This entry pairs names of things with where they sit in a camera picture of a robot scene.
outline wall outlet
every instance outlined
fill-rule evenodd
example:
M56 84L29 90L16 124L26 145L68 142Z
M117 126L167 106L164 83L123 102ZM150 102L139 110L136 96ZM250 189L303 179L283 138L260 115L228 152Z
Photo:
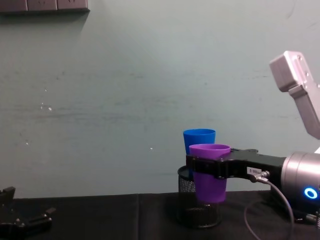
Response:
M57 11L57 0L27 0L28 11Z
M0 0L0 13L19 13L27 10L27 0Z
M89 10L88 0L57 0L59 10Z

